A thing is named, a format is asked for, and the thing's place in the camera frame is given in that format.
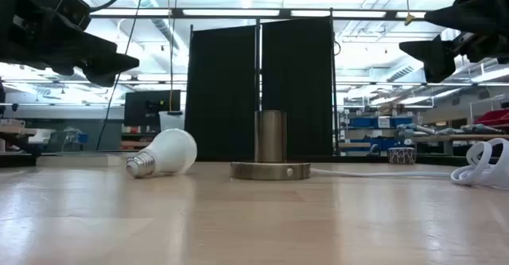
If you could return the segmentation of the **red storage bin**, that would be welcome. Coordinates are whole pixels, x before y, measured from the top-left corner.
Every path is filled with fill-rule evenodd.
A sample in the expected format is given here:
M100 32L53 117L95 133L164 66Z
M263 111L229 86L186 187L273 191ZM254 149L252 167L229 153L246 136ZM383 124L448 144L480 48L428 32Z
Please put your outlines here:
M474 121L489 127L509 127L509 108L489 111Z

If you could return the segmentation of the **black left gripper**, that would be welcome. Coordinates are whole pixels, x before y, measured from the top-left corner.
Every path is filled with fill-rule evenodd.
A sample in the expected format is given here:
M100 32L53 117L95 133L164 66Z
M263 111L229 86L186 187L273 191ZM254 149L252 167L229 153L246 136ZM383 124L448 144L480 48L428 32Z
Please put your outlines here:
M0 0L0 62L51 68L71 75L80 68L87 80L112 87L115 77L139 66L118 53L111 41L86 33L56 11L60 0Z

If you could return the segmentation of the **white light bulb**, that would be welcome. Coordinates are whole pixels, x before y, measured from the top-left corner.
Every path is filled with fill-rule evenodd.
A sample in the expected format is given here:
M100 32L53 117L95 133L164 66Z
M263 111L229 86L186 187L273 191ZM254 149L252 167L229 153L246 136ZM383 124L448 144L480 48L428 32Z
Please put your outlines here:
M195 163L197 144L186 131L162 131L144 149L126 161L126 171L134 178L159 174L184 174Z

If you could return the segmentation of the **brushed metal lamp base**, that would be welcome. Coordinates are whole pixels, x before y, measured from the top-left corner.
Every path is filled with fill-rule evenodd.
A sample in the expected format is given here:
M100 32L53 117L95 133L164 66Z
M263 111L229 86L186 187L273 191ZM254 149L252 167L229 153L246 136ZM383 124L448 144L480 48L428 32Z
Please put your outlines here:
M286 158L286 113L256 111L254 116L254 160L232 162L230 177L253 181L299 181L310 178L307 162Z

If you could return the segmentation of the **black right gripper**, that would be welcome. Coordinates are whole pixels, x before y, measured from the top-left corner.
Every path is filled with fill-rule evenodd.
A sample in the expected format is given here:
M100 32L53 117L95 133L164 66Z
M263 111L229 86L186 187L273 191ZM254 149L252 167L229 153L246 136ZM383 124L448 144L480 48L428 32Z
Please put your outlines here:
M470 0L425 14L434 25L464 31L457 37L460 55L471 62L495 58L509 63L509 36L474 33L509 33L509 0ZM431 41L404 41L399 48L423 63L427 83L439 83L456 70L453 42L437 35Z

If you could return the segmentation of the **black monitor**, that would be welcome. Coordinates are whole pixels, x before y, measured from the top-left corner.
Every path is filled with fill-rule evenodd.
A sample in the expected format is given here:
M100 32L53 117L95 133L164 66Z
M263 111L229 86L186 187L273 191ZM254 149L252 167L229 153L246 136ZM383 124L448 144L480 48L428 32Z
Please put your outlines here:
M160 112L181 111L181 91L128 92L125 96L125 126L159 126Z

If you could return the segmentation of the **blue storage bins shelf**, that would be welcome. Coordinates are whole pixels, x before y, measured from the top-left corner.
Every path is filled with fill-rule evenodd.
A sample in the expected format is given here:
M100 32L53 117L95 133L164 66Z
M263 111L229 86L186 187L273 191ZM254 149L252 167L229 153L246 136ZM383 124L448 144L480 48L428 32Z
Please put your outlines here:
M402 143L398 126L411 124L411 117L343 114L340 117L339 153L341 156L378 155Z

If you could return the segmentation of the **wooden workbench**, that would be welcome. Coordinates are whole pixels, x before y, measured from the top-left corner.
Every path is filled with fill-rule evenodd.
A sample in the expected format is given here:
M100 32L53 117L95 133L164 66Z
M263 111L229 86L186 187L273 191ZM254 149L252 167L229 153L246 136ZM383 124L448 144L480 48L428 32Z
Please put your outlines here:
M494 138L504 138L509 140L509 134L447 134L447 135L429 135L422 137L413 137L415 144L424 142L443 142L444 154L453 155L454 141L488 141Z

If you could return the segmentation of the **clear plastic bin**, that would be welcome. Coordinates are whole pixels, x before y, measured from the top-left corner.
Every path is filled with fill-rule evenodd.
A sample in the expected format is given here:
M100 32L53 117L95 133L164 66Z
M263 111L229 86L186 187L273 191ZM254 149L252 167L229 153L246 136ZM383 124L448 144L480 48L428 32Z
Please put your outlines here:
M185 115L183 111L159 111L161 131L169 129L183 130L185 128Z

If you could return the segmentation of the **black partition screen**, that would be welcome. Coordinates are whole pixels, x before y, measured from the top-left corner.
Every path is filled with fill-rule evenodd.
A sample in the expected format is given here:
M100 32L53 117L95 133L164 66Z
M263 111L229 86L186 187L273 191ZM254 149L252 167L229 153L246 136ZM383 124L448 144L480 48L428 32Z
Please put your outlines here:
M286 113L290 161L332 156L331 32L327 18L262 24L262 109ZM255 38L252 25L192 35L185 130L201 161L254 157Z

